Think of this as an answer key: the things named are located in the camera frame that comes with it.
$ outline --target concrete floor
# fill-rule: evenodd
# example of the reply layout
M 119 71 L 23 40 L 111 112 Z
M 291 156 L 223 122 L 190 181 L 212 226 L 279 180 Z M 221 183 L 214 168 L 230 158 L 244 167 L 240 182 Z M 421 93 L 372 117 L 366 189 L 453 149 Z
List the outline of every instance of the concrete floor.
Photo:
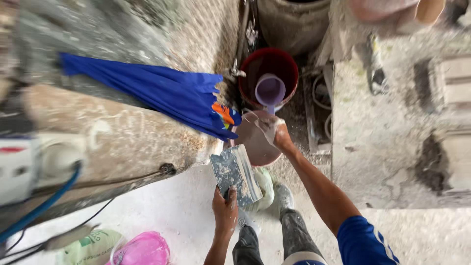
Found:
M 289 185 L 299 184 L 297 176 L 292 176 Z M 144 231 L 158 231 L 170 247 L 171 264 L 203 264 L 214 232 L 211 200 L 215 185 L 211 166 L 192 168 L 117 197 L 91 223 L 115 229 L 128 239 Z M 301 211 L 327 262 L 340 265 L 335 237 L 323 224 L 306 192 L 295 187 L 293 191 L 296 208 Z M 30 228 L 15 249 L 23 249 L 69 229 L 88 219 L 103 205 L 100 203 Z M 364 209 L 361 212 L 388 239 L 402 264 L 471 264 L 471 208 Z M 262 260 L 265 264 L 281 264 L 282 234 L 276 215 L 270 208 L 251 215 L 261 227 Z M 231 251 L 237 235 L 238 231 L 230 242 L 227 265 L 233 263 Z M 41 253 L 20 264 L 54 264 L 55 257 L 56 253 Z

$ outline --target plastic scoop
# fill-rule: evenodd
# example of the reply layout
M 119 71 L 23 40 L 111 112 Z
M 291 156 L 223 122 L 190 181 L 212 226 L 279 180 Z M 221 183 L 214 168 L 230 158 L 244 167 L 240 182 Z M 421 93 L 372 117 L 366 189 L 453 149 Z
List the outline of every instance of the plastic scoop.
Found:
M 269 114 L 275 114 L 275 105 L 283 100 L 285 93 L 283 81 L 274 74 L 262 75 L 255 86 L 255 97 L 268 108 Z

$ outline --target blue cable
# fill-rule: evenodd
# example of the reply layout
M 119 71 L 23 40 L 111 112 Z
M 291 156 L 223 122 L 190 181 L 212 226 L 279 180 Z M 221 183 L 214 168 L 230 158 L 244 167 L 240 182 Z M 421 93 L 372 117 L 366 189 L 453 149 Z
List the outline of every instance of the blue cable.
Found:
M 67 181 L 64 186 L 60 190 L 58 190 L 54 195 L 52 195 L 49 199 L 45 202 L 41 203 L 38 207 L 36 207 L 33 211 L 29 212 L 27 215 L 23 216 L 18 222 L 9 226 L 5 231 L 0 233 L 0 243 L 5 242 L 10 236 L 14 235 L 16 232 L 22 230 L 25 226 L 31 223 L 34 219 L 44 213 L 47 209 L 49 209 L 62 195 L 72 187 L 75 183 L 77 178 L 80 175 L 80 168 L 81 163 L 78 162 L 75 165 L 75 172 L 73 173 L 72 177 L 69 181 Z

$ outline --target shoe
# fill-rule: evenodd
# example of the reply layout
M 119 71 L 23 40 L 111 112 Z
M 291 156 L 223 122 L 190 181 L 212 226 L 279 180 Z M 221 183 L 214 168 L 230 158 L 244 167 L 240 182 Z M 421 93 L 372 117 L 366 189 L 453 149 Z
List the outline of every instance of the shoe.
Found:
M 275 190 L 275 201 L 278 203 L 278 212 L 281 212 L 285 209 L 294 210 L 294 197 L 291 193 L 291 190 L 284 184 L 275 184 L 273 185 Z
M 257 236 L 260 234 L 260 228 L 259 226 L 247 215 L 247 213 L 239 208 L 239 218 L 237 220 L 237 224 L 239 226 L 239 229 L 242 229 L 242 227 L 250 226 Z

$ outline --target putty knife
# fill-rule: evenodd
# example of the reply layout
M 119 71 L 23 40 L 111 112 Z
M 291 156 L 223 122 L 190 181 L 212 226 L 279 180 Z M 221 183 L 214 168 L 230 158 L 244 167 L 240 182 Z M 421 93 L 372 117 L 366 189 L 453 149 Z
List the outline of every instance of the putty knife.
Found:
M 227 198 L 231 185 L 237 189 L 239 207 L 245 207 L 263 197 L 243 144 L 222 151 L 220 156 L 211 155 L 210 161 L 224 198 Z

